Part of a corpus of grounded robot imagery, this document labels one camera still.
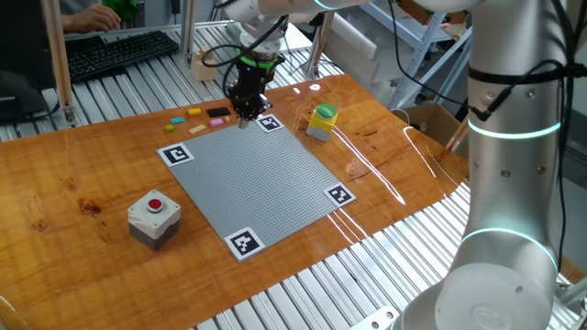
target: gray lego baseplate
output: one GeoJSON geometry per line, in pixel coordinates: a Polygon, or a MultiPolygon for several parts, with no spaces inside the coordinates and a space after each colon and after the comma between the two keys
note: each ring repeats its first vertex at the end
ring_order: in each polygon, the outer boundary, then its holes
{"type": "Polygon", "coordinates": [[[239,261],[334,212],[350,202],[349,196],[354,200],[287,129],[276,129],[279,126],[268,115],[245,129],[233,126],[158,150],[239,261]],[[337,184],[341,188],[333,190],[337,184]]]}

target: red button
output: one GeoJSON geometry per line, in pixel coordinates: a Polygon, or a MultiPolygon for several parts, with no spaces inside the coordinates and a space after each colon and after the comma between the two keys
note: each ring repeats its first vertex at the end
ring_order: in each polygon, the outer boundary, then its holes
{"type": "Polygon", "coordinates": [[[149,201],[149,211],[151,213],[158,213],[163,208],[163,202],[158,199],[152,199],[149,201]]]}

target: metal slatted floor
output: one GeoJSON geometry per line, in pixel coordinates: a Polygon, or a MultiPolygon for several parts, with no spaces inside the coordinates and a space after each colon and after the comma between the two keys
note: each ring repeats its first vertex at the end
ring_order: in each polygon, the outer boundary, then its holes
{"type": "MultiPolygon", "coordinates": [[[[461,185],[447,199],[300,271],[195,329],[341,330],[385,305],[402,311],[447,275],[467,223],[469,203],[470,190],[461,185]]],[[[558,281],[568,284],[560,275],[558,281]]],[[[570,329],[578,318],[555,302],[548,329],[570,329]]]]}
{"type": "MultiPolygon", "coordinates": [[[[232,44],[226,33],[226,22],[196,25],[194,49],[207,45],[232,44]]],[[[101,34],[106,42],[122,39],[152,29],[142,28],[122,30],[101,34]]],[[[181,30],[166,27],[162,31],[180,43],[181,30]]],[[[234,51],[220,50],[216,53],[218,61],[228,60],[236,55],[234,51]]],[[[305,81],[302,69],[297,69],[310,56],[308,49],[292,50],[284,54],[286,62],[277,68],[274,81],[268,88],[277,88],[305,81]]],[[[147,114],[184,105],[224,98],[222,76],[227,67],[218,68],[218,79],[211,82],[198,82],[190,73],[187,63],[177,59],[177,54],[168,54],[126,67],[127,74],[114,77],[78,82],[72,85],[76,126],[101,123],[121,117],[147,114]]],[[[337,67],[325,63],[320,66],[322,76],[343,73],[337,67]]],[[[236,74],[230,73],[231,79],[236,74]]],[[[58,102],[54,89],[42,91],[49,108],[58,102]]],[[[0,126],[0,141],[26,138],[38,134],[71,128],[61,111],[36,123],[22,123],[0,126]]]]}

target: black and white marker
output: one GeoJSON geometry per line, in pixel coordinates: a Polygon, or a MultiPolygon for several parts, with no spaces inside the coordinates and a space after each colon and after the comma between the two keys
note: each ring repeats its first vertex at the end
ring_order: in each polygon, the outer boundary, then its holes
{"type": "Polygon", "coordinates": [[[259,124],[260,128],[267,133],[284,128],[282,122],[280,122],[275,115],[266,115],[263,118],[260,117],[257,119],[257,124],[259,124]]]}
{"type": "Polygon", "coordinates": [[[183,143],[171,145],[157,150],[161,159],[168,167],[183,164],[194,159],[190,150],[183,143]]]}
{"type": "Polygon", "coordinates": [[[355,197],[355,195],[352,192],[350,192],[350,190],[347,187],[345,187],[344,184],[340,182],[331,187],[326,188],[324,190],[324,194],[337,207],[342,207],[357,199],[357,197],[355,197]]]}
{"type": "Polygon", "coordinates": [[[238,261],[247,259],[265,248],[263,242],[249,227],[242,228],[238,232],[224,237],[224,240],[238,261]]]}

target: computer monitor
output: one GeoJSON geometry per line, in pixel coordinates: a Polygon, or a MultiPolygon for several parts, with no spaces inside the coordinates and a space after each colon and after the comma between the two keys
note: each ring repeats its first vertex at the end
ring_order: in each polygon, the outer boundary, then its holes
{"type": "Polygon", "coordinates": [[[40,90],[55,87],[40,0],[0,0],[0,121],[48,109],[40,90]]]}

